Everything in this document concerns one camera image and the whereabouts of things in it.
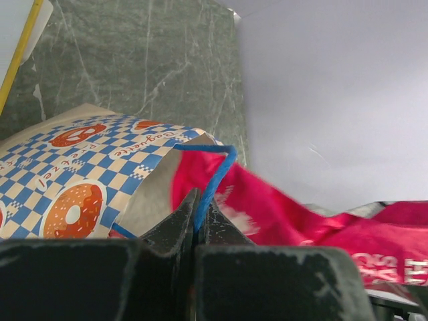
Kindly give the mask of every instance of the red plastic bag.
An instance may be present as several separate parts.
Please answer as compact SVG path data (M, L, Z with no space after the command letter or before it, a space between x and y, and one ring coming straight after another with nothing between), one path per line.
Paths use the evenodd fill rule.
M173 209L192 188L204 190L223 160L216 154L183 152L173 180ZM395 203L372 219L348 213L323 217L236 163L215 199L220 210L259 245L341 247L355 260L365 284L382 280L428 285L428 203Z

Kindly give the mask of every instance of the white paper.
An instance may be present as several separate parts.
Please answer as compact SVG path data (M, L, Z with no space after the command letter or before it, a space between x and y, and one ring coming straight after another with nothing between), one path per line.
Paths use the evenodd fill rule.
M238 32L255 173L335 211L428 199L428 1L283 0Z
M0 84L3 83L33 0L0 0Z

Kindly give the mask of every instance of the blue wire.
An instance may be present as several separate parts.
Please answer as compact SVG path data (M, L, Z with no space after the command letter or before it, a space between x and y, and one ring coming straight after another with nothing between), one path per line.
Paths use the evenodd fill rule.
M200 152L226 152L228 155L225 158L225 160L220 164L219 168L217 169L217 172L214 173L213 177L211 177L210 181L208 182L207 188L204 190L201 201L198 204L198 207L196 208L195 213L195 219L193 222L193 230L195 233L197 233L204 220L205 216L207 215L209 205L211 204L211 201L214 198L214 194L219 187L221 180L224 179L229 169L232 167L233 163L235 162L237 151L235 147L232 145L227 146L220 146L220 145L181 145L176 144L174 149L177 150L194 150L194 151L200 151ZM112 230L119 232L123 236L129 238L129 239L135 239L136 236L129 232L128 230L124 229L123 227L119 226L116 223L113 223Z

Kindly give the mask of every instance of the marble wall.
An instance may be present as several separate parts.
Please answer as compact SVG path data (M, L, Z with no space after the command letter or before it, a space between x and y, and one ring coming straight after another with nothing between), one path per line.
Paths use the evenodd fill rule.
M234 144L247 165L231 11L211 0L51 2L0 116L0 139L89 102L205 129Z

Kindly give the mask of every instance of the blue and white checkered pattern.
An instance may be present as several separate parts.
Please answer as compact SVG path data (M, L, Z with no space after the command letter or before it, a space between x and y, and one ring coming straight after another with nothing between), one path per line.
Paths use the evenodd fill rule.
M29 140L7 151L0 161L15 160L13 166L0 171L0 201L7 213L0 237L38 237L41 218L46 209L67 186L86 179L98 181L106 188L106 208L101 214L96 236L107 237L110 228L135 192L139 184L149 175L172 147L200 136L203 132L195 128L158 124L133 132L133 125L141 119L126 115L93 116L72 123L55 126L41 132ZM71 129L103 124L107 129L95 134L76 146L53 148L49 141ZM119 147L127 147L141 142L142 135L158 135L175 132L175 137L163 138L144 145L140 150L118 159L110 153ZM69 165L53 171L64 160L89 142L99 145L73 159ZM47 179L47 189L36 187L36 180L51 171Z

